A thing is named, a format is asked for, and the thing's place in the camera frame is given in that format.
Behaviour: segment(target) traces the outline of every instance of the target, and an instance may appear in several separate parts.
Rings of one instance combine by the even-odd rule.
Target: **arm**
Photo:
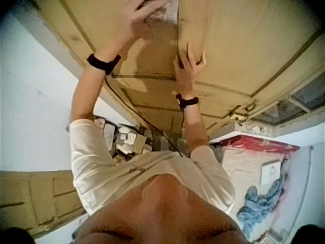
[[[145,19],[168,2],[167,0],[156,0],[139,9],[143,1],[130,0],[127,2],[117,22],[118,31],[115,38],[94,54],[96,58],[108,63],[123,49],[131,47],[132,43],[149,29]],[[73,96],[71,122],[81,118],[92,119],[93,109],[101,92],[104,76],[105,71],[94,67],[89,67],[82,74]]]
[[[187,52],[180,52],[180,61],[178,59],[175,60],[178,92],[181,93],[182,98],[185,100],[193,99],[195,97],[195,78],[206,65],[205,53],[203,52],[201,61],[197,64],[191,49],[191,44],[189,43],[187,45]],[[198,146],[208,145],[207,130],[202,121],[199,105],[187,106],[184,109],[184,117],[187,145],[190,152]]]

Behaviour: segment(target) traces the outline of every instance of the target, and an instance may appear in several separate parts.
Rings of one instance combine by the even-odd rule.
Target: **red cloth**
[[[298,146],[245,135],[228,138],[220,141],[217,144],[217,147],[222,146],[242,148],[254,151],[267,151],[271,153],[288,153],[291,151],[297,151],[299,149]]]

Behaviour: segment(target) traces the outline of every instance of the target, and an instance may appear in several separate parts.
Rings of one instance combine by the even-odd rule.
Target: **black cable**
[[[157,130],[162,136],[164,136],[169,143],[174,147],[174,149],[176,149],[176,151],[179,153],[179,155],[181,157],[183,157],[183,154],[180,152],[180,150],[177,148],[177,146],[175,146],[175,144],[167,137],[163,134],[163,132],[158,129],[156,126],[154,126],[152,123],[150,123],[148,120],[146,120],[144,117],[142,117],[136,110],[134,110],[132,107],[130,107],[121,97],[119,94],[116,93],[116,91],[109,85],[106,76],[104,77],[106,85],[108,86],[108,88],[115,94],[115,96],[117,96],[119,98],[119,100],[121,100],[121,102],[128,107],[133,113],[135,113],[137,116],[139,116],[141,119],[143,119],[146,123],[148,123],[149,125],[151,125],[155,130]]]
[[[184,120],[185,120],[185,113],[184,113],[184,110],[183,110],[183,119],[182,119],[182,123],[181,123],[181,130],[182,130],[183,125],[184,125]]]

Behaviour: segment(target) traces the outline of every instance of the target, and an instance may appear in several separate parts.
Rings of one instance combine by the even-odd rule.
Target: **white t-shirt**
[[[235,190],[211,148],[197,147],[190,156],[159,151],[116,165],[101,131],[87,119],[70,124],[72,173],[83,207],[89,215],[128,190],[158,174],[171,174],[203,200],[229,212]]]

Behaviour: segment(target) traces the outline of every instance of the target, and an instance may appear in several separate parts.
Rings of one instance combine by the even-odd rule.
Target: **man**
[[[148,28],[145,19],[166,2],[155,0],[143,6],[143,0],[129,0],[115,39],[94,54],[96,60],[113,61],[141,37]],[[195,98],[194,80],[205,64],[204,53],[196,64],[190,44],[187,52],[180,52],[175,74],[184,100]],[[105,71],[89,67],[72,103],[74,185],[91,215],[76,243],[246,243],[236,223],[224,213],[232,207],[235,191],[208,147],[198,104],[184,108],[190,159],[161,151],[115,165],[91,121],[104,76]]]

